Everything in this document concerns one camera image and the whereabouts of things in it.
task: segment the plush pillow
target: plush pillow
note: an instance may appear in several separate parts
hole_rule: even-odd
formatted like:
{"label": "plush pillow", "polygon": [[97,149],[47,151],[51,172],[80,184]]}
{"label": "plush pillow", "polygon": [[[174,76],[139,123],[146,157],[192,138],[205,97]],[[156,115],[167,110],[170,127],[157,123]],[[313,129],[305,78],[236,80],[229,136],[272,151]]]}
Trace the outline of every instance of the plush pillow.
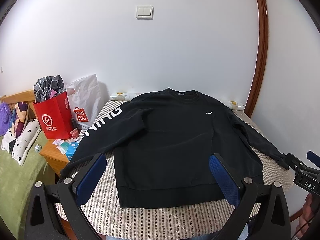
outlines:
{"label": "plush pillow", "polygon": [[14,144],[16,143],[16,138],[13,136],[11,131],[8,129],[5,133],[4,137],[2,138],[1,142],[1,150],[5,150],[12,155],[12,150]]}
{"label": "plush pillow", "polygon": [[40,124],[38,120],[35,119],[28,122],[21,136],[17,138],[12,150],[12,158],[14,158],[19,163],[19,165],[23,165],[29,149],[31,148],[40,132]]}
{"label": "plush pillow", "polygon": [[18,102],[13,110],[10,121],[10,131],[18,138],[26,127],[29,113],[29,105],[24,102]]}
{"label": "plush pillow", "polygon": [[5,135],[9,129],[12,112],[7,103],[0,104],[0,136]]}

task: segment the bed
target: bed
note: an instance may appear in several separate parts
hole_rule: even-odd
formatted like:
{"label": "bed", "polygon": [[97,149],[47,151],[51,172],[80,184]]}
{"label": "bed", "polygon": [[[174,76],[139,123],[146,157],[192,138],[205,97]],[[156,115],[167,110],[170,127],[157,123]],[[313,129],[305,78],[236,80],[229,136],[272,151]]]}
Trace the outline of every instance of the bed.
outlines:
{"label": "bed", "polygon": [[[122,103],[124,101],[108,101],[96,121]],[[233,112],[262,134],[243,111],[233,110]],[[264,183],[271,185],[273,181],[279,181],[286,192],[293,184],[291,172],[281,168],[273,159],[258,150],[253,150],[263,163]],[[234,210],[234,207],[226,200],[174,208],[121,209],[117,195],[113,153],[107,153],[106,158],[107,168],[103,176],[88,203],[81,206],[84,214],[99,234],[134,240],[185,239],[220,230]],[[70,176],[74,177],[84,165],[86,163],[75,167]],[[67,220],[61,204],[56,204],[56,206],[60,217]],[[258,210],[259,204],[256,204],[251,215],[255,215]]]}
{"label": "bed", "polygon": [[[0,98],[11,109],[17,102],[26,102],[30,109],[28,119],[36,118],[33,102],[34,94],[31,90]],[[23,166],[20,166],[11,155],[0,150],[0,216],[16,239],[24,239],[26,212],[29,204],[31,187],[37,181],[46,185],[55,183],[55,173],[46,160],[35,151],[34,146],[44,146],[47,139],[40,132],[33,143]]]}

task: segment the plaid cloth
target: plaid cloth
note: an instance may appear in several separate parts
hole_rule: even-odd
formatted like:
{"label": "plaid cloth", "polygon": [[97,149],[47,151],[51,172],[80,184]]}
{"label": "plaid cloth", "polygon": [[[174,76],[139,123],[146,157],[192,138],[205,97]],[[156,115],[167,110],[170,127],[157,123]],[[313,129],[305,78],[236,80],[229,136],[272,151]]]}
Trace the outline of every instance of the plaid cloth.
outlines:
{"label": "plaid cloth", "polygon": [[33,87],[36,103],[48,100],[52,90],[57,92],[55,96],[66,91],[60,75],[56,75],[55,77],[46,76],[38,79]]}

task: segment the wall switch plate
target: wall switch plate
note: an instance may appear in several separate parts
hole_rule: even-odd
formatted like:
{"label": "wall switch plate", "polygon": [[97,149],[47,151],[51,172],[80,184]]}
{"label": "wall switch plate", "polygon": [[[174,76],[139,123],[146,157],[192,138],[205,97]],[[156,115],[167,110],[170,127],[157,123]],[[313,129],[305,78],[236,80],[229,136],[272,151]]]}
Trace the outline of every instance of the wall switch plate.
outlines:
{"label": "wall switch plate", "polygon": [[151,5],[141,5],[137,6],[137,13],[136,13],[137,19],[153,19],[153,6]]}

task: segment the human hand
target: human hand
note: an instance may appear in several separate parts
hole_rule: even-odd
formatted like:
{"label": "human hand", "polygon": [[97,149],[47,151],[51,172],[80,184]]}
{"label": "human hand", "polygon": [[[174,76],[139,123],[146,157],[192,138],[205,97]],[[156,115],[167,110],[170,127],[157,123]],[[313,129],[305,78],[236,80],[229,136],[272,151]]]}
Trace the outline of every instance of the human hand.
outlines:
{"label": "human hand", "polygon": [[312,203],[312,194],[309,193],[306,197],[306,202],[302,207],[302,215],[299,217],[299,225],[296,228],[296,232],[301,228],[301,230],[296,234],[297,238],[301,238],[309,228],[309,225],[308,224],[305,225],[305,223],[307,223],[313,217],[313,213],[310,207],[311,203]]}

